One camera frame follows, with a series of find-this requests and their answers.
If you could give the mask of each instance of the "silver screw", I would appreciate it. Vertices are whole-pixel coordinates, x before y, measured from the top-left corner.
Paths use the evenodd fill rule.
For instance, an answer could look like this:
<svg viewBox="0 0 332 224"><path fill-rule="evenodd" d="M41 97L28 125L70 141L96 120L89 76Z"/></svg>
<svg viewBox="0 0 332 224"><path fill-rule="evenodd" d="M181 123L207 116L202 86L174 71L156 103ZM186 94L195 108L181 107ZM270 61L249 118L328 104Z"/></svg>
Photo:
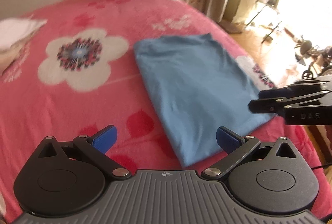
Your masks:
<svg viewBox="0 0 332 224"><path fill-rule="evenodd" d="M113 175L117 177L123 177L129 174L129 170L124 169L124 168L117 168L113 170Z"/></svg>
<svg viewBox="0 0 332 224"><path fill-rule="evenodd" d="M207 168L204 170L204 173L208 176L218 176L221 174L221 171L217 168Z"/></svg>

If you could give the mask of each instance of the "flower center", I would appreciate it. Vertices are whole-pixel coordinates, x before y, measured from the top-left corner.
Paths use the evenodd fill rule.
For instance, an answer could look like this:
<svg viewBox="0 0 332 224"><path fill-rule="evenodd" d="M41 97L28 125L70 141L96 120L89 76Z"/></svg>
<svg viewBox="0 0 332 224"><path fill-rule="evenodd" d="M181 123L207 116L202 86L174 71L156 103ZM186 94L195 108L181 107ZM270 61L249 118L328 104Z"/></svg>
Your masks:
<svg viewBox="0 0 332 224"><path fill-rule="evenodd" d="M93 66L100 59L102 45L99 40L76 39L60 47L57 59L65 70L81 70Z"/></svg>

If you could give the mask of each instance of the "blue folded cloth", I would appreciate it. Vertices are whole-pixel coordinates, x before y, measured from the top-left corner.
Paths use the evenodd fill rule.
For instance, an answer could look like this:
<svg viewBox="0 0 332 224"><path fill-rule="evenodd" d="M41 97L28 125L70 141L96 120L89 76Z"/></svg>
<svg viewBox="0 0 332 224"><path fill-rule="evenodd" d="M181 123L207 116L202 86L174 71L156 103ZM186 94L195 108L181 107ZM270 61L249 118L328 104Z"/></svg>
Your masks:
<svg viewBox="0 0 332 224"><path fill-rule="evenodd" d="M134 45L136 62L183 167L221 151L218 127L245 136L272 118L252 114L259 90L210 34L163 36Z"/></svg>

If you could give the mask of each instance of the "floral blanket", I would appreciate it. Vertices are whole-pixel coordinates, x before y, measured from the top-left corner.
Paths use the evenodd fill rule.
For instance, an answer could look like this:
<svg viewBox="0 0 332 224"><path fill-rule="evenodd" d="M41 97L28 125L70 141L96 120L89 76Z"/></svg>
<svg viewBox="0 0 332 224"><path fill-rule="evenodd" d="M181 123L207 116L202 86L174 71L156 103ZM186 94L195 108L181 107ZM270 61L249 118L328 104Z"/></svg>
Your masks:
<svg viewBox="0 0 332 224"><path fill-rule="evenodd" d="M261 88L271 86L259 67L216 24L181 0L65 0L26 15L47 24L0 79L0 213L8 222L21 213L13 183L48 135L69 141L109 124L117 143L107 152L137 169L180 169L135 63L133 44L162 35L211 33ZM310 166L320 164L302 127L275 117L253 132L262 141L288 136ZM190 169L200 173L219 153ZM332 193L322 169L312 212L332 212Z"/></svg>

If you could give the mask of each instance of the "gray ribbed panel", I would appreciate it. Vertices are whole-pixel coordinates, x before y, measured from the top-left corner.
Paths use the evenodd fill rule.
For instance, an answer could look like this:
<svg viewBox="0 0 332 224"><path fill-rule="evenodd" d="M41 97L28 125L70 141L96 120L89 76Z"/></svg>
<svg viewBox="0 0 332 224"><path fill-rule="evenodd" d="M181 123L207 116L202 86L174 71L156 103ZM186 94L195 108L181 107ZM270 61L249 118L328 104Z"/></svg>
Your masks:
<svg viewBox="0 0 332 224"><path fill-rule="evenodd" d="M313 224L309 212L278 218L261 216L233 201L222 184L200 179L193 170L138 170L110 184L104 196L77 215L47 219L23 214L14 224Z"/></svg>

